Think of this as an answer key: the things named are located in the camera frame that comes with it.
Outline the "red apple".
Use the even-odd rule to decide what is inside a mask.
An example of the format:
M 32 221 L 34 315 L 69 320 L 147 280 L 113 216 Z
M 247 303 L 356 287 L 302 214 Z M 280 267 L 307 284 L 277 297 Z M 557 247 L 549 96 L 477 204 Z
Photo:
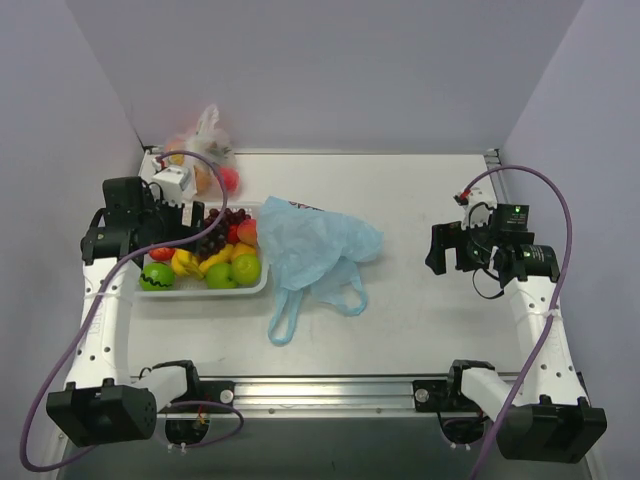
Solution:
M 172 259 L 174 252 L 174 248 L 160 247 L 150 250 L 148 255 L 155 262 L 169 262 Z

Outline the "purple grape bunch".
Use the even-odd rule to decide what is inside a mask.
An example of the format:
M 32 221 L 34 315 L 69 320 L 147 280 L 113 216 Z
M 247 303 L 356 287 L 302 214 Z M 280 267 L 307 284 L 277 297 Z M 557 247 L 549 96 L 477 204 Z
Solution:
M 216 208 L 209 209 L 208 215 L 204 219 L 204 226 L 208 227 L 220 212 Z M 226 208 L 221 213 L 222 219 L 220 222 L 206 237 L 200 240 L 200 248 L 198 250 L 200 259 L 205 259 L 218 253 L 226 244 L 229 244 L 227 242 L 227 233 L 231 225 L 239 225 L 244 220 L 251 218 L 251 215 L 243 208 L 236 210 Z

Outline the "red pear fruit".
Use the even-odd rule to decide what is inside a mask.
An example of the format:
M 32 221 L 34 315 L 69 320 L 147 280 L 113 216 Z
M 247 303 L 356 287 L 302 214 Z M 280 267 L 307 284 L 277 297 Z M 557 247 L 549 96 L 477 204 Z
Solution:
M 229 244 L 235 245 L 237 243 L 240 242 L 240 239 L 238 237 L 238 225 L 231 225 L 228 229 L 228 233 L 227 233 L 227 242 Z

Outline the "yellow banana bunch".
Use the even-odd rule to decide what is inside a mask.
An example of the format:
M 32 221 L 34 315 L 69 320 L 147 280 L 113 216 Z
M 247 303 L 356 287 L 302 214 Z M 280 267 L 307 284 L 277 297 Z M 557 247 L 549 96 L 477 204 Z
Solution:
M 226 244 L 218 253 L 200 259 L 187 250 L 176 249 L 171 258 L 170 267 L 177 276 L 202 280 L 214 265 L 229 262 L 232 251 L 233 245 Z

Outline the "green watermelon ball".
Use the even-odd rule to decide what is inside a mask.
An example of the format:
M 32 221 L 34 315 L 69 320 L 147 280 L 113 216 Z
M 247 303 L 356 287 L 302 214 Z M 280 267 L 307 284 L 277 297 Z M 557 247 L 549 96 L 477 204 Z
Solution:
M 165 263 L 147 264 L 140 273 L 139 285 L 143 291 L 171 290 L 175 283 L 175 273 Z

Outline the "peach fruit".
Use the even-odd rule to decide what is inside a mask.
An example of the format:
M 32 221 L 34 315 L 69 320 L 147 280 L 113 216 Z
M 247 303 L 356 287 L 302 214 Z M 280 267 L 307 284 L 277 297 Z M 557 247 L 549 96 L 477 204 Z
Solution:
M 251 246 L 258 245 L 257 221 L 255 219 L 250 218 L 241 222 L 237 226 L 236 233 L 240 242 Z

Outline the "orange lemon fruit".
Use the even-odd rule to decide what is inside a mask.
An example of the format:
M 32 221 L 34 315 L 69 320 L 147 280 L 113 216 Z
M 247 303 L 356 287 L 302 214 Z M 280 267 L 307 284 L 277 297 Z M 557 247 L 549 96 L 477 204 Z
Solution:
M 253 255 L 253 256 L 258 255 L 257 249 L 254 246 L 248 245 L 242 242 L 238 242 L 232 250 L 230 260 L 234 261 L 239 256 L 242 256 L 245 254 Z

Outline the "green apple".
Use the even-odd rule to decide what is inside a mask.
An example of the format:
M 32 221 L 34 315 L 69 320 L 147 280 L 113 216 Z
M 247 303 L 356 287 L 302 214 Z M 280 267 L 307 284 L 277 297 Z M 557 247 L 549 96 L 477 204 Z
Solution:
M 238 286 L 233 278 L 232 267 L 229 263 L 218 263 L 211 266 L 205 274 L 205 281 L 209 289 L 234 289 Z

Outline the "green pear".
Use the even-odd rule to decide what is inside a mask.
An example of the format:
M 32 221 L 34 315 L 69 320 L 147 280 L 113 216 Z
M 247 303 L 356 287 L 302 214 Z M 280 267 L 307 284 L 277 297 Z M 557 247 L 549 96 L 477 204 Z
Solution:
M 231 277 L 240 286 L 252 286 L 261 277 L 262 265 L 255 254 L 242 254 L 231 263 Z

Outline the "light blue plastic bag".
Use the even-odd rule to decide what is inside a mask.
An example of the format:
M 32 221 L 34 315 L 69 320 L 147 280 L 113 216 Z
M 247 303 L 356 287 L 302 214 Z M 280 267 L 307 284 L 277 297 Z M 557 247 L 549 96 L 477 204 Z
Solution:
M 376 260 L 384 239 L 369 223 L 270 196 L 260 209 L 257 237 L 274 280 L 272 344 L 292 340 L 305 293 L 346 317 L 367 307 L 358 265 Z

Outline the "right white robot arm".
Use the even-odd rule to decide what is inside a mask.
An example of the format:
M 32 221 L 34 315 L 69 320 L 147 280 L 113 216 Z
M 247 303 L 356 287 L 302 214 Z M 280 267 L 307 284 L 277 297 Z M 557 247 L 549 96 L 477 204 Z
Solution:
M 474 403 L 496 425 L 506 459 L 574 464 L 605 433 L 603 409 L 591 405 L 574 368 L 554 291 L 561 269 L 554 249 L 537 245 L 526 205 L 463 200 L 464 217 L 432 228 L 425 259 L 437 275 L 445 253 L 455 251 L 456 269 L 483 271 L 508 301 L 522 353 L 524 378 L 512 388 L 486 361 L 456 360 L 443 385 L 446 402 Z

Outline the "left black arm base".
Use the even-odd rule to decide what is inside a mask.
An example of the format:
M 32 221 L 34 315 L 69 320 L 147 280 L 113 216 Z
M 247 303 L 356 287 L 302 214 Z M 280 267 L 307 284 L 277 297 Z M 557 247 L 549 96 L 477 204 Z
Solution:
M 170 406 L 162 410 L 163 413 L 188 413 L 203 417 L 209 414 L 225 414 L 229 410 L 223 405 L 232 406 L 235 397 L 235 382 L 228 379 L 203 380 L 195 394 L 185 394 Z M 195 401 L 195 405 L 176 406 L 176 403 Z

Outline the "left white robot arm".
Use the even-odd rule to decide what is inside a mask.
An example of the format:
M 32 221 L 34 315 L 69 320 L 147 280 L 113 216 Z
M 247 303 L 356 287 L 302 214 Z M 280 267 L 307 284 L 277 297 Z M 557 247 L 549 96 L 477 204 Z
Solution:
M 128 367 L 131 309 L 147 248 L 199 233 L 203 203 L 185 222 L 182 207 L 155 197 L 139 177 L 106 180 L 102 190 L 105 205 L 80 242 L 84 318 L 68 350 L 73 363 L 64 388 L 46 400 L 49 418 L 77 447 L 146 440 L 160 410 L 193 410 L 203 391 L 190 360 L 157 364 L 138 382 Z

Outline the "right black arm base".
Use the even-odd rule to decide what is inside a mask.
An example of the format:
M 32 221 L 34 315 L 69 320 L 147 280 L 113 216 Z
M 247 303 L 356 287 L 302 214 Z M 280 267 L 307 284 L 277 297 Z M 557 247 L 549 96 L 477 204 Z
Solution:
M 444 379 L 417 379 L 412 382 L 414 409 L 419 413 L 473 413 L 480 408 L 459 393 L 452 393 Z

